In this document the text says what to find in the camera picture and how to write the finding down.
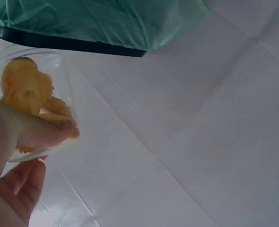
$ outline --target white surface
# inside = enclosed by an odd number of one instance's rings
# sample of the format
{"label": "white surface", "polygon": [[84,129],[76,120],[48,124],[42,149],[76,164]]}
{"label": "white surface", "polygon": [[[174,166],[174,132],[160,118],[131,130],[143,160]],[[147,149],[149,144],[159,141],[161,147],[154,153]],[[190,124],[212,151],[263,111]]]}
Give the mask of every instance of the white surface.
{"label": "white surface", "polygon": [[30,226],[279,227],[279,2],[208,2],[143,58],[67,52],[82,138]]}

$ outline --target dried fruit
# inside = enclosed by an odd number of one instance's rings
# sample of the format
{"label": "dried fruit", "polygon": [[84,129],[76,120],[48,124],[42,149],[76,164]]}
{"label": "dried fruit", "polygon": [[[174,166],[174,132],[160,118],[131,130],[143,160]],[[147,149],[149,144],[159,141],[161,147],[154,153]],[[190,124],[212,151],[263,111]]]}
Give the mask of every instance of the dried fruit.
{"label": "dried fruit", "polygon": [[[1,89],[1,100],[9,106],[48,121],[72,120],[75,128],[70,138],[79,136],[70,108],[61,99],[51,96],[54,87],[50,76],[40,72],[32,59],[18,58],[8,63],[2,73]],[[35,150],[25,146],[17,146],[17,149],[21,153]]]}

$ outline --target finger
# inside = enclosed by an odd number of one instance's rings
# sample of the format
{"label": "finger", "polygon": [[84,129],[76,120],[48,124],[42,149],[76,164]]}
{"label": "finger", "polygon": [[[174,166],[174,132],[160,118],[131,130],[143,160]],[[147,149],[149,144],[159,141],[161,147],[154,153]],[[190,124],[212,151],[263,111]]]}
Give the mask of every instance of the finger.
{"label": "finger", "polygon": [[12,193],[7,185],[0,179],[0,197],[19,215],[24,221],[28,220],[28,212],[19,198]]}
{"label": "finger", "polygon": [[25,183],[34,161],[22,162],[10,170],[0,180],[3,181],[12,193],[17,194]]}
{"label": "finger", "polygon": [[21,118],[23,129],[17,144],[27,147],[52,147],[73,133],[73,123],[70,120],[50,122],[37,116]]}
{"label": "finger", "polygon": [[42,159],[37,159],[28,177],[17,194],[29,216],[39,201],[46,174],[46,166]]}

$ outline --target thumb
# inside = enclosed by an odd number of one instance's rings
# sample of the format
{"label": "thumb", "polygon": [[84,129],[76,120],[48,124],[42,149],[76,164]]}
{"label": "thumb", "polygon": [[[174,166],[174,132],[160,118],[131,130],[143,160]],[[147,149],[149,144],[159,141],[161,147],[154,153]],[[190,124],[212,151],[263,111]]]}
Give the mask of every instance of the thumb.
{"label": "thumb", "polygon": [[19,128],[17,144],[26,147],[52,147],[65,139],[73,132],[73,123],[70,120],[50,122],[43,118],[18,113]]}

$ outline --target clear plastic cup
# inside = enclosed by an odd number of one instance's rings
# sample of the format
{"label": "clear plastic cup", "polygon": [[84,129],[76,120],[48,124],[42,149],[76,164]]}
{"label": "clear plastic cup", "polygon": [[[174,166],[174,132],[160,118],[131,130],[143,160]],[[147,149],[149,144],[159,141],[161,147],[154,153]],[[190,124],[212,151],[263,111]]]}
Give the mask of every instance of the clear plastic cup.
{"label": "clear plastic cup", "polygon": [[[41,72],[47,73],[52,79],[54,90],[52,95],[63,100],[71,108],[74,120],[77,122],[76,111],[73,102],[69,67],[72,67],[61,51],[49,49],[29,48],[20,45],[10,44],[0,48],[0,81],[4,67],[13,59],[28,57],[35,61]],[[59,145],[50,148],[37,148],[31,153],[22,154],[15,150],[9,162],[27,161],[38,157],[49,155],[61,148],[74,143],[77,139],[67,139]]]}

